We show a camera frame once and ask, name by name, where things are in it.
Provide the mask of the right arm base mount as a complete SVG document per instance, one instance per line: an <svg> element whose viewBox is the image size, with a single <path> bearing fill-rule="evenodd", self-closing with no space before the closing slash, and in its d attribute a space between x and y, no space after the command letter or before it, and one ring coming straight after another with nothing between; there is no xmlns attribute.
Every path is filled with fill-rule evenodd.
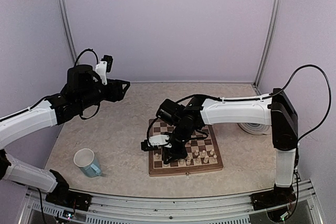
<svg viewBox="0 0 336 224"><path fill-rule="evenodd" d="M280 206L296 201L295 193L277 193L273 190L255 193L250 196L254 211Z"/></svg>

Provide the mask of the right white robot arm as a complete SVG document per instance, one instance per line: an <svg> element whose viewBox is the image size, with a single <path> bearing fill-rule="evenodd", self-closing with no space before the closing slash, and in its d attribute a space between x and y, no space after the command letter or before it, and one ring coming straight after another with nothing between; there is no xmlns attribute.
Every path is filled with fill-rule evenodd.
<svg viewBox="0 0 336 224"><path fill-rule="evenodd" d="M247 98L193 94L186 99L189 101L187 105L182 105L181 100L164 100L155 116L173 126L173 132L147 137L150 145L165 147L165 163L185 158L185 144L192 133L206 125L238 123L269 126L276 149L276 177L268 199L273 205L279 205L288 198L297 166L298 116L282 89Z"/></svg>

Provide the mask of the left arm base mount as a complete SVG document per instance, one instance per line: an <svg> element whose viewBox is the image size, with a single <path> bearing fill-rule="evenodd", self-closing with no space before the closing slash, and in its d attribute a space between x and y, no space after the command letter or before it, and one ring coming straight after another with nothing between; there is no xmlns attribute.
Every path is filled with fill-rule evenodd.
<svg viewBox="0 0 336 224"><path fill-rule="evenodd" d="M46 201L55 205L71 208L73 210L88 211L92 196L89 194L68 191L65 195L48 193Z"/></svg>

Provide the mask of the white chess piece back row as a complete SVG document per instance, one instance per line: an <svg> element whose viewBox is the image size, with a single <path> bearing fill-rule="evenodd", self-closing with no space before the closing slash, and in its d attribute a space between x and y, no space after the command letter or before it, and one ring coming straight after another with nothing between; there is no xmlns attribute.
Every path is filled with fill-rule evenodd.
<svg viewBox="0 0 336 224"><path fill-rule="evenodd" d="M203 163L208 163L208 160L209 160L209 157L208 156L205 156L204 159L203 159Z"/></svg>

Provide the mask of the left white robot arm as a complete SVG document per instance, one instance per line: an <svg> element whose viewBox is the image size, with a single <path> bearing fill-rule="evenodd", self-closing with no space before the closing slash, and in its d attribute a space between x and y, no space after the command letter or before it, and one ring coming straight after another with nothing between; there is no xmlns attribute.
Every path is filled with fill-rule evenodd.
<svg viewBox="0 0 336 224"><path fill-rule="evenodd" d="M40 169L14 158L5 147L44 128L62 125L75 116L83 117L85 109L99 107L102 101L123 100L130 82L106 77L107 68L99 62L97 70L90 65L68 69L67 83L61 92L41 98L36 104L1 118L1 179L36 187L50 193L66 206L73 193L62 175Z"/></svg>

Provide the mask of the white chess king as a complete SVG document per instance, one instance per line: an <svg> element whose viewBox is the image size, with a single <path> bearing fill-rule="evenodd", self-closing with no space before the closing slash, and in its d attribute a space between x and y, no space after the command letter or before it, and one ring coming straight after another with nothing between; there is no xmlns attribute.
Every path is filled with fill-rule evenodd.
<svg viewBox="0 0 336 224"><path fill-rule="evenodd" d="M192 156L190 154L188 154L187 158L186 158L186 165L189 166L191 164L191 159Z"/></svg>

